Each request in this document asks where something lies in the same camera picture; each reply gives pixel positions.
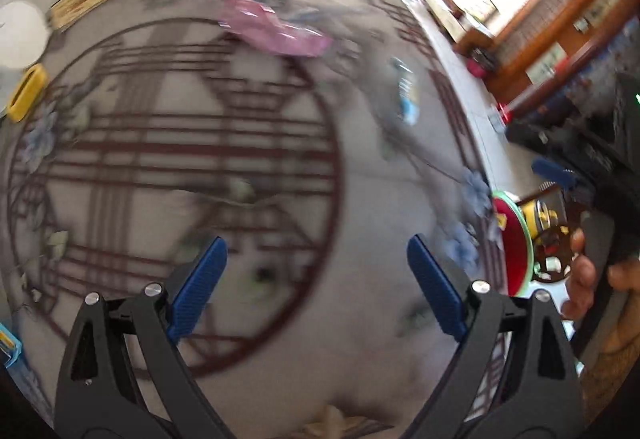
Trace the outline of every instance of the finger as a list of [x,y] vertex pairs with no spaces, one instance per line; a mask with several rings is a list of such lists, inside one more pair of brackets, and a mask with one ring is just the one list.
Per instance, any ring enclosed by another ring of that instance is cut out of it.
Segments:
[[570,239],[571,251],[574,253],[582,253],[584,249],[584,231],[581,228],[576,229]]
[[612,265],[607,270],[609,284],[617,291],[640,292],[640,261],[625,260]]
[[580,320],[584,316],[585,311],[583,311],[575,302],[572,300],[565,300],[562,303],[562,307],[560,308],[560,312],[565,320]]
[[566,292],[569,295],[569,300],[583,312],[587,312],[593,305],[593,290],[576,282],[571,277],[567,279]]
[[580,255],[571,262],[571,276],[577,283],[593,289],[596,282],[596,267],[588,257]]
[[640,295],[633,293],[626,301],[618,324],[607,339],[602,352],[617,353],[640,334]]

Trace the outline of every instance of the green rim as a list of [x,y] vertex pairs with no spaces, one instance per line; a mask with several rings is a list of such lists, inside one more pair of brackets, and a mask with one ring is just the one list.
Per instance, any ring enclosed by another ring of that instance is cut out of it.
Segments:
[[533,279],[533,242],[531,241],[531,234],[529,233],[529,228],[527,228],[527,222],[524,220],[524,216],[522,215],[522,211],[518,208],[517,204],[513,202],[513,200],[502,191],[493,192],[494,198],[500,199],[504,201],[507,206],[513,211],[520,223],[520,227],[522,228],[522,232],[524,233],[525,241],[527,243],[527,271],[524,275],[524,279],[516,296],[524,295],[524,292],[529,287],[529,282]]

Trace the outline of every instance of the yellow container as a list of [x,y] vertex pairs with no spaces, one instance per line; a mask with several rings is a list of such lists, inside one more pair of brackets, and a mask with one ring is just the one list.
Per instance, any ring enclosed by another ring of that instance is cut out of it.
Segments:
[[6,115],[12,122],[18,123],[25,117],[47,82],[49,77],[42,64],[29,67],[22,80],[16,85],[14,94],[6,107]]

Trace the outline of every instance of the silver screw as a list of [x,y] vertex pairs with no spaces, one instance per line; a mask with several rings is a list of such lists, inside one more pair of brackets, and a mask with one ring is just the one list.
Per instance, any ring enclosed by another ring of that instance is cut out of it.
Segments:
[[491,289],[491,286],[487,281],[484,280],[476,280],[473,284],[471,284],[471,288],[477,293],[488,293]]
[[162,286],[158,283],[149,284],[145,288],[145,294],[147,296],[158,296],[162,292]]
[[84,297],[84,303],[87,305],[97,304],[98,300],[100,300],[100,295],[95,292],[89,293],[87,296]]
[[549,300],[551,300],[551,295],[544,289],[538,289],[534,294],[536,295],[536,298],[540,300],[540,302],[548,302]]

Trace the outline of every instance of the blue gripper pad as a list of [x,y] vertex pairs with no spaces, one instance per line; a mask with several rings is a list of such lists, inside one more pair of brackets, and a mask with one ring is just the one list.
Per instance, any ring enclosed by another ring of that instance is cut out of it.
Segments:
[[468,332],[465,305],[418,235],[409,240],[406,258],[438,320],[440,329],[444,334],[453,336],[456,342],[462,342]]
[[548,159],[535,158],[531,163],[531,169],[547,181],[558,183],[563,190],[572,190],[576,186],[577,178],[572,172]]
[[173,343],[193,332],[225,266],[226,244],[218,237],[200,256],[196,267],[174,299],[171,324],[166,331]]

